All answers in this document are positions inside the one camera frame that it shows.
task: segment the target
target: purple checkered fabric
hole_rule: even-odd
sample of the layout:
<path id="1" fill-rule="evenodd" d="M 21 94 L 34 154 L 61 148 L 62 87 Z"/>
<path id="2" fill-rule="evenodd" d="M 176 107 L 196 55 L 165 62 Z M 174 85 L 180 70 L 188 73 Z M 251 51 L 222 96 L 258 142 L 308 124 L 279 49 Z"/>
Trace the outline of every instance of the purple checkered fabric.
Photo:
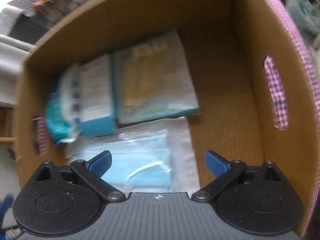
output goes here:
<path id="1" fill-rule="evenodd" d="M 264 74 L 271 94 L 275 127 L 280 130 L 287 130 L 289 124 L 288 102 L 280 74 L 273 58 L 270 56 L 267 56 L 264 61 Z"/>
<path id="2" fill-rule="evenodd" d="M 316 114 L 317 114 L 318 138 L 320 141 L 320 88 L 319 88 L 318 80 L 316 77 L 315 69 L 312 64 L 311 57 L 307 51 L 306 46 L 304 45 L 300 32 L 298 31 L 296 25 L 292 21 L 289 13 L 286 11 L 284 6 L 282 5 L 281 1 L 280 0 L 265 0 L 265 1 L 268 3 L 268 5 L 272 8 L 273 12 L 278 16 L 279 20 L 282 22 L 284 28 L 287 30 L 289 37 L 292 39 L 292 42 L 294 43 L 298 54 L 300 55 L 302 66 L 306 73 L 306 76 L 308 77 L 309 87 L 314 98 L 314 104 L 316 107 Z M 319 188 L 320 188 L 320 154 L 318 158 L 318 180 L 317 180 L 317 184 L 314 192 L 313 203 L 312 203 L 311 211 L 308 215 L 307 224 L 303 227 L 302 235 L 305 234 L 308 228 L 308 225 L 310 223 L 310 220 L 318 199 Z"/>

